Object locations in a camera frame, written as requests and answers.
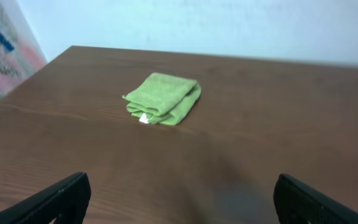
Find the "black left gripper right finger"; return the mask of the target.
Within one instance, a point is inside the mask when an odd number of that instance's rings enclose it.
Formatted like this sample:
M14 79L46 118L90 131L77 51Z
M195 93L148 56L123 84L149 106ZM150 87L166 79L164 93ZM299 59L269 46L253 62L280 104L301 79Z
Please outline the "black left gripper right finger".
M280 224L358 224L358 213L302 181L280 174L273 191Z

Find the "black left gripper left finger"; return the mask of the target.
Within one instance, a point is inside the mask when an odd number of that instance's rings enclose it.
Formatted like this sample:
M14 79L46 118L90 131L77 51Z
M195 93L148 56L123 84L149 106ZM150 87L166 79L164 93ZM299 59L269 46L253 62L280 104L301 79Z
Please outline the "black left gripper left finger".
M82 224L91 198L88 176L77 172L0 212L0 224Z

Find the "light green microfiber cloth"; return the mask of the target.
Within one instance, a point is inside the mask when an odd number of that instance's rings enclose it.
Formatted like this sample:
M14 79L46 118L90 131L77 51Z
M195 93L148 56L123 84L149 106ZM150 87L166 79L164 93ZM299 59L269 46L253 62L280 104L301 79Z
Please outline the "light green microfiber cloth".
M152 73L135 90L123 96L127 111L144 124L179 124L201 95L196 80Z

